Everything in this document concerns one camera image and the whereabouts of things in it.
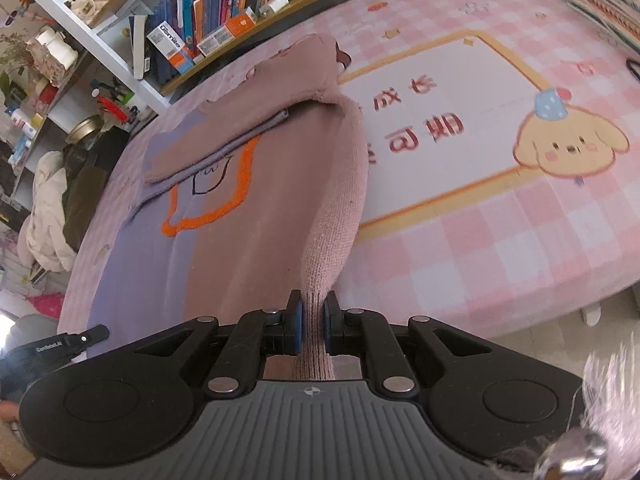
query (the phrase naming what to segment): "red clip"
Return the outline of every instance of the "red clip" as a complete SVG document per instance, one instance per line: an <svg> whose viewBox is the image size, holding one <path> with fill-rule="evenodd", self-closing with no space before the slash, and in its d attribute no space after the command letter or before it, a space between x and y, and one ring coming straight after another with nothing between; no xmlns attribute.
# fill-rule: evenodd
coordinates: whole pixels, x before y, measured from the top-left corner
<svg viewBox="0 0 640 480"><path fill-rule="evenodd" d="M124 124L129 120L129 116L120 110L120 107L110 99L102 97L101 95L98 95L96 99L105 108L105 110L112 114L121 123Z"/></svg>

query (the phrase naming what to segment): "yellow frame border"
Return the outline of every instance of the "yellow frame border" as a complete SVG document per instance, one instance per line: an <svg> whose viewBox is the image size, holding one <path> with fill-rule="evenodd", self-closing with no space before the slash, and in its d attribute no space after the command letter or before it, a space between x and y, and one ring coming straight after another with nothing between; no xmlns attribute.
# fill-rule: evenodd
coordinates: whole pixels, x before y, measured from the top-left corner
<svg viewBox="0 0 640 480"><path fill-rule="evenodd" d="M508 49L499 43L493 36L487 34L483 30L459 30L453 34L443 36L437 40L428 41L414 46L404 52L384 57L364 68L355 70L354 72L344 73L338 78L339 84L353 81L360 76L373 72L390 63L404 59L405 57L414 56L419 52L429 50L436 46L451 43L456 40L464 40L465 38L477 38L484 44L497 52L505 61L520 72L528 81L530 81L539 90L546 90L552 86L539 73L535 72L523 59L521 59L513 50ZM424 200L423 202L413 204L403 209L394 211L380 218L364 222L360 225L357 242L371 240L411 227L417 223L424 222L436 216L444 215L455 209L482 202L495 194L515 189L526 182L541 176L540 170L530 170L523 168L518 164L514 167L491 175L482 180L478 180L468 186L459 187L452 191Z"/></svg>

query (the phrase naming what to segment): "person's hand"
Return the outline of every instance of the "person's hand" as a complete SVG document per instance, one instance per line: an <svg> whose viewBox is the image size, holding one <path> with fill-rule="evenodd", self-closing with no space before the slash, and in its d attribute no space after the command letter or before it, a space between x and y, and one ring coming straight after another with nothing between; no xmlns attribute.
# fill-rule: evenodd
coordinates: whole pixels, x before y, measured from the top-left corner
<svg viewBox="0 0 640 480"><path fill-rule="evenodd" d="M18 403L0 400L0 420L7 423L18 422Z"/></svg>

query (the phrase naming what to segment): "yellow cartoon dog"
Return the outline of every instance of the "yellow cartoon dog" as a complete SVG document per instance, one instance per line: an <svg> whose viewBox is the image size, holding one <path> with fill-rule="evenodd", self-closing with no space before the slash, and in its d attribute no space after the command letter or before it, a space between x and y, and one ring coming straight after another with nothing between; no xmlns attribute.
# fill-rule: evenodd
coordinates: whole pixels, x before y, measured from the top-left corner
<svg viewBox="0 0 640 480"><path fill-rule="evenodd" d="M608 170L629 141L611 121L565 105L555 89L536 96L535 110L518 133L517 163L559 178L580 178Z"/></svg>

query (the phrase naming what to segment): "gray textured grip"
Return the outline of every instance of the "gray textured grip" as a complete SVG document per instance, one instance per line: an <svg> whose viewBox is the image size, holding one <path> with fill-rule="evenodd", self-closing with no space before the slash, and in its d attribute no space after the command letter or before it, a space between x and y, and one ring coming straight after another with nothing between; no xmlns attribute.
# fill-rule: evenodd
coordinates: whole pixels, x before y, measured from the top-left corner
<svg viewBox="0 0 640 480"><path fill-rule="evenodd" d="M38 460L24 480L494 480L443 444L418 408L364 381L259 381L215 400L178 442L139 462L87 469Z"/></svg>

